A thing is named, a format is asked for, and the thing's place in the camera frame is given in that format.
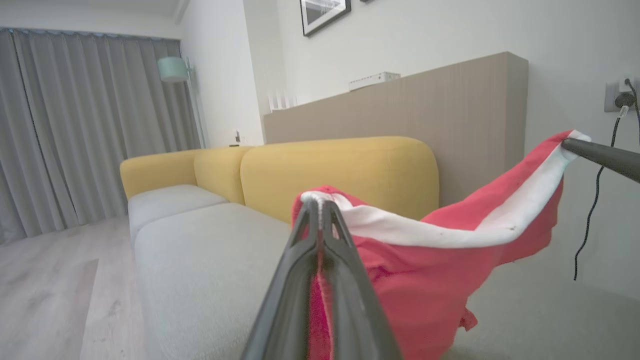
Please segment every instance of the wooden floor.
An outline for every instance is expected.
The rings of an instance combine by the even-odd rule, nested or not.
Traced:
[[[0,359],[146,359],[126,218],[0,246]]]

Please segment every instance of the wall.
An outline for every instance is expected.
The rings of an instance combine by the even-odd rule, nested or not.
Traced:
[[[277,0],[243,0],[260,116],[271,113],[269,96],[284,94],[287,78]]]
[[[243,2],[191,0],[180,27],[209,147],[264,144]]]
[[[379,71],[414,74],[501,51],[530,64],[525,150],[552,134],[579,129],[609,143],[605,82],[640,77],[640,3],[635,0],[352,0],[352,12],[312,38],[301,32],[298,1],[278,0],[289,90],[299,102],[346,92],[347,82]],[[640,151],[635,114],[618,146]],[[598,167],[577,160],[566,173],[554,242],[521,261],[573,278]],[[606,171],[579,280],[640,299],[640,187]]]
[[[180,38],[180,29],[171,18],[46,3],[0,3],[0,28]]]

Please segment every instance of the yellow sofa backrest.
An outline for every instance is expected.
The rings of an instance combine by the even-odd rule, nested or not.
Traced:
[[[193,164],[198,186],[244,205],[240,163],[252,147],[220,147],[199,152]]]
[[[438,208],[440,192],[431,149],[400,136],[155,154],[125,160],[120,176],[128,199],[192,184],[284,222],[299,193],[322,185],[414,219]]]
[[[437,209],[440,193],[431,149],[400,136],[254,147],[240,180],[247,206],[289,223],[296,196],[322,185],[414,219]]]

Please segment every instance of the framed picture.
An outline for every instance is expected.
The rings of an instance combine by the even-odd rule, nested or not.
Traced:
[[[351,11],[351,0],[300,0],[302,33],[308,37]]]

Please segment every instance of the wooden partition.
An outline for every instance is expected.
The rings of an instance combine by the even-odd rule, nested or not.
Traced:
[[[401,135],[435,153],[440,204],[524,156],[529,62],[511,53],[442,67],[264,117],[266,143]]]

